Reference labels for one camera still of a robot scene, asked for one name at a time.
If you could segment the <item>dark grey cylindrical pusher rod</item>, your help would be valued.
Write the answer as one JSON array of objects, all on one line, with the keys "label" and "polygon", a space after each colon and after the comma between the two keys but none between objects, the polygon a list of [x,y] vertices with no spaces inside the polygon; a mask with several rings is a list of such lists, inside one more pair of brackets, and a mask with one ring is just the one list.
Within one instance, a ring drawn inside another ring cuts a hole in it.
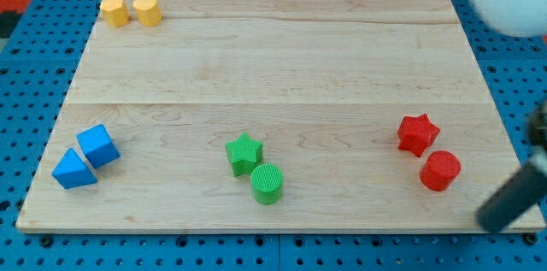
[{"label": "dark grey cylindrical pusher rod", "polygon": [[546,196],[546,101],[529,116],[532,155],[476,212],[479,226],[499,233]]}]

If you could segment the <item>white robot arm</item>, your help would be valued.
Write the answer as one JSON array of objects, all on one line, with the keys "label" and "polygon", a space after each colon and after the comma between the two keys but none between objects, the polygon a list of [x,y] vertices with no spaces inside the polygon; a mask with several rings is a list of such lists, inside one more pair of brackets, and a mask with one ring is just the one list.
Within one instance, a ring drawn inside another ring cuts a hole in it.
[{"label": "white robot arm", "polygon": [[[546,0],[469,0],[480,19],[512,37],[546,34]],[[530,115],[527,136],[533,154],[476,212],[480,227],[499,233],[546,196],[546,102]]]}]

